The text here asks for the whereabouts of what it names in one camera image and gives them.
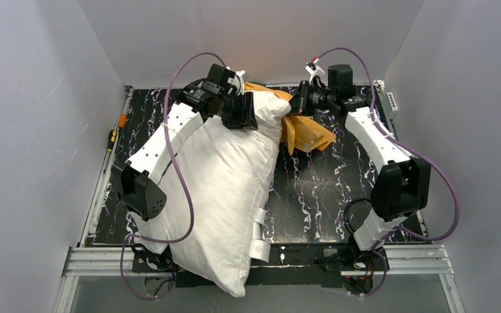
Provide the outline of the orange printed pillowcase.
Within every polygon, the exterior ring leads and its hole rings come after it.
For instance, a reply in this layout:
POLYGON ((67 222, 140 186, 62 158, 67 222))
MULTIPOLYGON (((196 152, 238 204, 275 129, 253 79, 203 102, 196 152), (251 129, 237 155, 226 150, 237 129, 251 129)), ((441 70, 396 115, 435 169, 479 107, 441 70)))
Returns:
POLYGON ((246 82, 244 86, 246 91, 254 93, 254 99, 258 101, 254 110, 259 133, 285 144, 289 155, 296 151, 324 151, 335 141, 336 135, 312 118, 288 113, 290 93, 256 83, 246 82))

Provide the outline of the white pillow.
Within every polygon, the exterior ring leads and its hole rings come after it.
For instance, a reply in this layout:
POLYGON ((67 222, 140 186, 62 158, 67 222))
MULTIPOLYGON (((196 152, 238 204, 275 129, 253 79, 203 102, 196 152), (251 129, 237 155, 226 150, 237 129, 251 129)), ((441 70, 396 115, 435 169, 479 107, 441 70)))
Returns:
MULTIPOLYGON (((180 267, 213 281, 233 297, 245 294, 251 260, 269 248, 254 235, 264 221, 279 143, 257 130, 230 130, 218 117, 208 119, 182 146, 176 160, 194 206, 194 227, 182 242, 152 243, 156 254, 167 248, 180 267)), ((161 214, 134 221, 141 235, 177 239, 189 228, 190 213, 176 171, 169 168, 159 188, 167 195, 161 214)))

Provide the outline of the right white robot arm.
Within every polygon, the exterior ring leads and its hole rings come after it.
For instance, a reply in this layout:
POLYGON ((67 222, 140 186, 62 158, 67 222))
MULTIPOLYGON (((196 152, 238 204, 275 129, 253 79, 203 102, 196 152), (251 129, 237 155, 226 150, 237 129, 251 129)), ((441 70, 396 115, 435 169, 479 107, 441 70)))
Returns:
POLYGON ((350 65, 328 67, 327 84, 321 81, 324 71, 319 66, 309 63, 306 70, 311 76, 300 82, 290 99, 290 113, 312 116, 329 110, 367 152, 377 171, 372 209, 349 243, 359 251, 376 249, 390 231, 425 208, 431 166, 392 142, 373 108, 375 99, 355 93, 350 65))

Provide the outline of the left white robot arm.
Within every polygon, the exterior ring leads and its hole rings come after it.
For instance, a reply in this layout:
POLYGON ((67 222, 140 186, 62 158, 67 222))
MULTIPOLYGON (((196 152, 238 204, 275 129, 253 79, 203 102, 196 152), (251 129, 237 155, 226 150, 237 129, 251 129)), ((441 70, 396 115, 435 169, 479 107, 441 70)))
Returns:
POLYGON ((257 130, 253 96, 245 89, 245 70, 211 65, 205 78, 186 85, 173 105, 165 104, 166 112, 158 130, 125 163, 112 166, 113 188, 127 209, 144 222, 158 217, 167 202, 159 188, 164 174, 173 168, 179 178, 189 205, 188 230, 177 239, 157 239, 141 235, 152 243, 173 244, 184 241, 194 227, 194 206, 179 164, 177 153, 205 122, 218 116, 230 130, 257 130))

